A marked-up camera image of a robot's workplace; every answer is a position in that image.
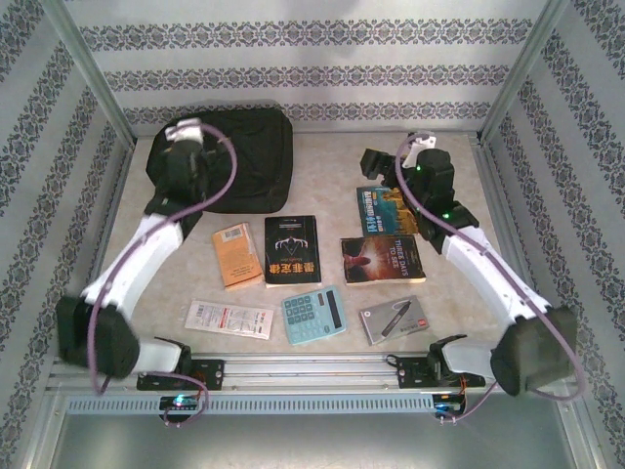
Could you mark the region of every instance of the black book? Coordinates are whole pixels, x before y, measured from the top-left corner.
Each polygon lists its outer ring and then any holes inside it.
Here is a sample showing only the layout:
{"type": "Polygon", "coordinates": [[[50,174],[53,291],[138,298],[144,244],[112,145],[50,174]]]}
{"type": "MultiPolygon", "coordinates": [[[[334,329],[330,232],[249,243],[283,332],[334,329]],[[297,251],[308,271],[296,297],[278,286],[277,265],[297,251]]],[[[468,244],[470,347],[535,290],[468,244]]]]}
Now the black book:
{"type": "Polygon", "coordinates": [[[265,272],[267,287],[321,283],[313,215],[265,219],[265,272]]]}

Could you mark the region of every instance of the pen box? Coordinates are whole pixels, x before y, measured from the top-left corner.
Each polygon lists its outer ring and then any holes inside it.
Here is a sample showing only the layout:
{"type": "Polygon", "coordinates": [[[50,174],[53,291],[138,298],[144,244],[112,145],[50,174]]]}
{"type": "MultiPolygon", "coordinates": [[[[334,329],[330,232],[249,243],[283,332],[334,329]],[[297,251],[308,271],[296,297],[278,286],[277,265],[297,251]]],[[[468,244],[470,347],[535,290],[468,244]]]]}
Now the pen box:
{"type": "Polygon", "coordinates": [[[398,298],[360,311],[369,345],[430,327],[416,296],[398,298]]]}

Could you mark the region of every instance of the black backpack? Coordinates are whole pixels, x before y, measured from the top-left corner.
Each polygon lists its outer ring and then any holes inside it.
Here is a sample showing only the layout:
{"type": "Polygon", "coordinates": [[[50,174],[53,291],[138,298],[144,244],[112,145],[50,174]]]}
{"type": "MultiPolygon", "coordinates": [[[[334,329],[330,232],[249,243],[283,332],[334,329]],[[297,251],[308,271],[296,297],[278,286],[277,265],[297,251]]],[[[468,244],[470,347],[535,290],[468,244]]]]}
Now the black backpack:
{"type": "MultiPolygon", "coordinates": [[[[209,110],[181,116],[169,122],[154,138],[146,172],[153,184],[167,168],[163,151],[173,142],[165,129],[183,119],[197,117],[221,130],[234,145],[238,158],[236,178],[229,191],[207,211],[215,213],[273,213],[286,203],[293,173],[293,127],[284,113],[274,107],[209,110]]],[[[223,145],[204,134],[208,158],[206,193],[215,193],[228,180],[230,158],[223,145]]]]}

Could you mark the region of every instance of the orange book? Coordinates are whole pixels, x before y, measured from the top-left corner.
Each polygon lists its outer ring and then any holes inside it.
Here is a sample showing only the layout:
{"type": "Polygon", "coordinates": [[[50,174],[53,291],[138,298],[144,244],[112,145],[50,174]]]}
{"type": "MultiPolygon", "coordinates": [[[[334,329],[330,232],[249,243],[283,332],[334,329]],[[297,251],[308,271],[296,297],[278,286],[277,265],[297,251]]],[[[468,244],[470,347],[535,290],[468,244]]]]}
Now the orange book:
{"type": "Polygon", "coordinates": [[[247,223],[216,232],[213,244],[226,290],[253,285],[265,279],[247,223]]]}

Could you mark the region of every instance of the calculator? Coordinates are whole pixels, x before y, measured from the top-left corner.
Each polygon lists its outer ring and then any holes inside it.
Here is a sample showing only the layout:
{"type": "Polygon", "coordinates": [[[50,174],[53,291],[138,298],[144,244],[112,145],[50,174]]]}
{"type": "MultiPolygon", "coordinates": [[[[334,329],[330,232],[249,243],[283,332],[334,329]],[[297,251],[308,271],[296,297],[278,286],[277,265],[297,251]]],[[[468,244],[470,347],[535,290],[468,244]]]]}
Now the calculator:
{"type": "Polygon", "coordinates": [[[282,301],[282,312],[291,345],[329,337],[347,328],[341,296],[334,286],[287,298],[282,301]]]}

